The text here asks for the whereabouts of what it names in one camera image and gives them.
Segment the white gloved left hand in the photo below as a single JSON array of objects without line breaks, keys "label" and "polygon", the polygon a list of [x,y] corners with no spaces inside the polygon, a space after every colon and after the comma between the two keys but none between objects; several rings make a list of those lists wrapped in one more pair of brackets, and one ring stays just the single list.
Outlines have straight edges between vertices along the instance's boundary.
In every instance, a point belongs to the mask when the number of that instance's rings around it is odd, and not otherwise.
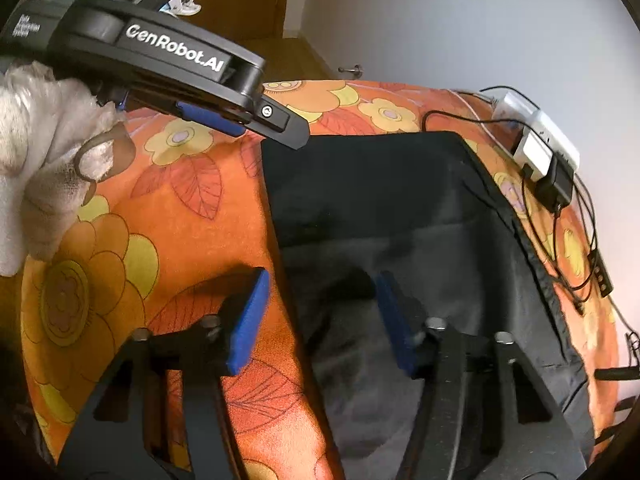
[{"label": "white gloved left hand", "polygon": [[38,62],[1,76],[1,273],[51,259],[96,185],[136,156],[125,115]]}]

